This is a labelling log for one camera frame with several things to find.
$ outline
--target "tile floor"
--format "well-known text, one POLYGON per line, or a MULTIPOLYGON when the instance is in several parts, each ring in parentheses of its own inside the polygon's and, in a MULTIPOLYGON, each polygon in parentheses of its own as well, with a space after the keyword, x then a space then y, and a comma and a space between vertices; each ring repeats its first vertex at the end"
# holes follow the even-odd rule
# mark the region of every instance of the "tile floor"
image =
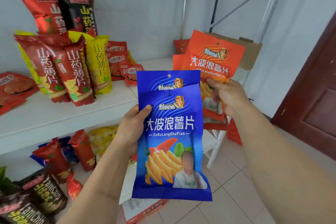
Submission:
MULTIPOLYGON (((336 161, 277 128, 292 144, 336 176, 336 161)), ((144 219, 142 224, 275 224, 260 200, 246 167, 243 148, 231 141, 223 142, 217 158, 208 170, 203 158, 203 172, 208 178, 213 202, 170 200, 158 212, 144 219)), ((124 224, 119 211, 117 224, 124 224)))

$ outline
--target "person's right arm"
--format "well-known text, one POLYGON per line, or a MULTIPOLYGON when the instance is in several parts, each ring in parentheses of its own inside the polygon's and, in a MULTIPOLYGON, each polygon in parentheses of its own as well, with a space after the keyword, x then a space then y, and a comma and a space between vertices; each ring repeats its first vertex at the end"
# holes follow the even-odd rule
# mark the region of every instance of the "person's right arm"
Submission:
POLYGON ((336 182, 289 143, 231 80, 220 89, 225 113, 236 123, 252 181, 276 223, 336 223, 336 182))

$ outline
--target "brown door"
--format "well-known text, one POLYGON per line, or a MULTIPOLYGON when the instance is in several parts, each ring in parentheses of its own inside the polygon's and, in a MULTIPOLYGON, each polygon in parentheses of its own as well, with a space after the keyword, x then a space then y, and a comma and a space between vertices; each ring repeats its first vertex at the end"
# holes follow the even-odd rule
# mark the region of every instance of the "brown door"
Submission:
POLYGON ((336 14, 271 122, 336 160, 336 14))

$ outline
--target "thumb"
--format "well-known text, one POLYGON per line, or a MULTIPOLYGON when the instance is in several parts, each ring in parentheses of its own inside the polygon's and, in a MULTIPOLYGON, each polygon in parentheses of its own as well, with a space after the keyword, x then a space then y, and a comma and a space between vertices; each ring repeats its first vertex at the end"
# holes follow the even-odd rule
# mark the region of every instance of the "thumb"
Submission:
POLYGON ((152 106, 151 105, 146 105, 145 108, 143 108, 139 114, 137 115, 137 118, 141 121, 144 121, 147 116, 151 113, 152 106))
POLYGON ((211 80, 211 79, 207 79, 207 83, 212 87, 212 88, 218 88, 218 89, 225 89, 227 87, 226 84, 224 83, 220 83, 216 80, 211 80))

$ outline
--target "forearm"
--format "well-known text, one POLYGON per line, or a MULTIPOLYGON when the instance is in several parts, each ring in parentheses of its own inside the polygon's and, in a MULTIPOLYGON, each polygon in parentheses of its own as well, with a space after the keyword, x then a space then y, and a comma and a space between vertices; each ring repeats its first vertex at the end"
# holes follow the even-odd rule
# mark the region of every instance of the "forearm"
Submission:
POLYGON ((335 223, 334 180, 252 104, 234 117, 255 187, 277 223, 335 223))
POLYGON ((61 224, 113 223, 129 157, 112 141, 61 224))

